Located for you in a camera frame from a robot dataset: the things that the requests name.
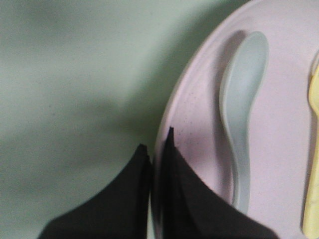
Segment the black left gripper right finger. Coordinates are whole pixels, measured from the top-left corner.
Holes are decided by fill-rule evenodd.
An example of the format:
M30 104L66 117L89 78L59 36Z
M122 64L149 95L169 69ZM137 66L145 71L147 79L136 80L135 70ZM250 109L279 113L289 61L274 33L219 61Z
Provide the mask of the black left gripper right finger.
M165 239L276 239L196 175L174 143L171 127L161 162L162 235Z

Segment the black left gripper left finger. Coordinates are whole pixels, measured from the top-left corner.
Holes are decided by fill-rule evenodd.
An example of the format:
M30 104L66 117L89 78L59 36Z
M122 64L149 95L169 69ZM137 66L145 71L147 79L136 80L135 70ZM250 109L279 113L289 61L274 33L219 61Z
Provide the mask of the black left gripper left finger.
M145 239L153 169L140 144L118 176L101 192L51 220L41 239Z

